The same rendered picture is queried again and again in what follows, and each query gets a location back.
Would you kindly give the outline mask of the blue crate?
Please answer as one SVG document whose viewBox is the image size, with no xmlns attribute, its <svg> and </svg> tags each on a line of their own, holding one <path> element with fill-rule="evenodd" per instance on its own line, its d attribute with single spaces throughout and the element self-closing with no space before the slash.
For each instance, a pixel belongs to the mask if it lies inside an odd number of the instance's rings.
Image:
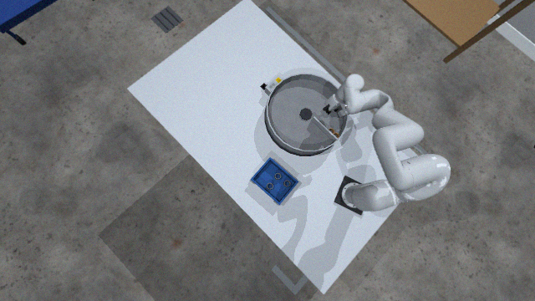
<svg viewBox="0 0 535 301">
<path fill-rule="evenodd" d="M 281 178 L 279 174 L 281 174 Z M 276 174 L 276 175 L 275 175 Z M 274 178 L 280 178 L 276 180 Z M 287 171 L 285 171 L 276 161 L 271 157 L 263 164 L 263 166 L 257 171 L 257 173 L 251 178 L 251 180 L 259 186 L 264 192 L 266 192 L 278 205 L 287 197 L 290 191 L 298 184 L 298 181 L 292 177 Z M 289 182 L 290 181 L 290 186 Z M 284 183 L 285 182 L 285 187 Z M 273 186 L 271 184 L 272 183 Z M 267 187 L 271 190 L 268 190 Z M 264 188 L 264 189 L 263 189 Z"/>
</svg>

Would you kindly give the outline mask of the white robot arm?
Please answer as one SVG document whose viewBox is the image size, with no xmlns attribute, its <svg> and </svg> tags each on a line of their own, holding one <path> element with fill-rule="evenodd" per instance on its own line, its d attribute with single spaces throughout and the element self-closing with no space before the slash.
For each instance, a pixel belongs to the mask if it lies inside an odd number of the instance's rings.
<svg viewBox="0 0 535 301">
<path fill-rule="evenodd" d="M 341 118 L 378 109 L 372 119 L 377 129 L 372 141 L 387 180 L 347 184 L 342 190 L 344 203 L 364 212 L 377 212 L 402 202 L 423 200 L 443 190 L 451 176 L 448 160 L 436 154 L 424 154 L 401 161 L 397 151 L 419 144 L 424 138 L 422 127 L 394 110 L 393 101 L 386 93 L 377 89 L 360 92 L 363 88 L 364 79 L 360 75 L 347 77 L 335 93 L 342 107 L 338 114 Z"/>
</svg>

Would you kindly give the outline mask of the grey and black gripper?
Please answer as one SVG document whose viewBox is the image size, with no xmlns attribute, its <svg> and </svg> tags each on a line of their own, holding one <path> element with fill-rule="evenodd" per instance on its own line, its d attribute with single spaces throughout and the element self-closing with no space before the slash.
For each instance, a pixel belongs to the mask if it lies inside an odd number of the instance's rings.
<svg viewBox="0 0 535 301">
<path fill-rule="evenodd" d="M 339 108 L 341 108 L 341 105 L 340 105 L 340 102 L 337 101 L 336 97 L 335 97 L 335 94 L 333 94 L 326 102 L 325 102 L 325 106 L 323 108 L 324 111 L 326 111 L 326 113 L 329 115 L 332 111 L 331 110 L 334 110 L 334 112 L 336 112 Z"/>
</svg>

